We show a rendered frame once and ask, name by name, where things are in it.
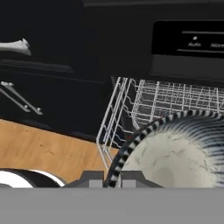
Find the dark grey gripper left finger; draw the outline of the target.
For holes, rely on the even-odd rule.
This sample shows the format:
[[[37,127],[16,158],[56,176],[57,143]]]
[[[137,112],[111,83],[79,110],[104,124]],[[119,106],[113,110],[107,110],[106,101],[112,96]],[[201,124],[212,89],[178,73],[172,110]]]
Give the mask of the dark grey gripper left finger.
[[[86,187],[102,188],[104,180],[104,171],[84,171],[79,179],[64,185],[64,188]]]

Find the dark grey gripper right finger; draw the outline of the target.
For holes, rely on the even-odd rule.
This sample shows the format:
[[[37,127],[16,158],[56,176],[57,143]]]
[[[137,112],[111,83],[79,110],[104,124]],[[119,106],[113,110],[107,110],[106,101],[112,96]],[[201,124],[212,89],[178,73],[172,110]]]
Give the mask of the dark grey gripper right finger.
[[[160,185],[146,179],[141,171],[123,171],[121,181],[122,188],[160,188]]]

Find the blue striped white bowl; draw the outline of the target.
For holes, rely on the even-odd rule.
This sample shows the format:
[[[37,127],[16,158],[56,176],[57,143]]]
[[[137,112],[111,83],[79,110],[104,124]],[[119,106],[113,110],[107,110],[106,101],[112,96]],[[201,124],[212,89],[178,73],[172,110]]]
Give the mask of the blue striped white bowl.
[[[145,124],[116,153],[104,185],[141,172],[167,188],[224,188],[224,115],[191,109]]]

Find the black cupboard door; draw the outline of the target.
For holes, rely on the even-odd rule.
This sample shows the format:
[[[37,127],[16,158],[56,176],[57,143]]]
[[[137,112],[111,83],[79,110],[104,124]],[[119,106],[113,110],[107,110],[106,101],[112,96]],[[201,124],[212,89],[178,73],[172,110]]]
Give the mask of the black cupboard door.
[[[14,88],[43,115],[24,112],[0,93],[0,118],[70,137],[94,141],[112,93],[109,77],[80,77],[69,66],[0,59],[0,81]]]

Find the black dishwasher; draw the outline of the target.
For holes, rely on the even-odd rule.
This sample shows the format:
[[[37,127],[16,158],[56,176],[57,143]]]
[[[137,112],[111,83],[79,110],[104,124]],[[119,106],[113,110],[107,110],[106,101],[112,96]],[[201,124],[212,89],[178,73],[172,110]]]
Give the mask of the black dishwasher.
[[[83,0],[107,75],[224,87],[224,0]]]

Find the black and white round object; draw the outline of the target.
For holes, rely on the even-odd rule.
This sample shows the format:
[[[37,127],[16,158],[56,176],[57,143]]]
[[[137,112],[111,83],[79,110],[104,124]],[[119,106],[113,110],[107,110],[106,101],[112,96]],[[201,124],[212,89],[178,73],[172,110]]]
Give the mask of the black and white round object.
[[[67,182],[47,171],[0,168],[0,186],[10,188],[61,188]]]

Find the black drawer front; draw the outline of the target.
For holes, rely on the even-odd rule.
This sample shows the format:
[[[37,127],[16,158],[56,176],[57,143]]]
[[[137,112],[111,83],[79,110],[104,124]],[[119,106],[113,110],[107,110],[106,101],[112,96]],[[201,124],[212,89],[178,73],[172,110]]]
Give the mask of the black drawer front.
[[[0,43],[26,39],[31,56],[0,52],[0,60],[85,69],[81,0],[0,0]]]

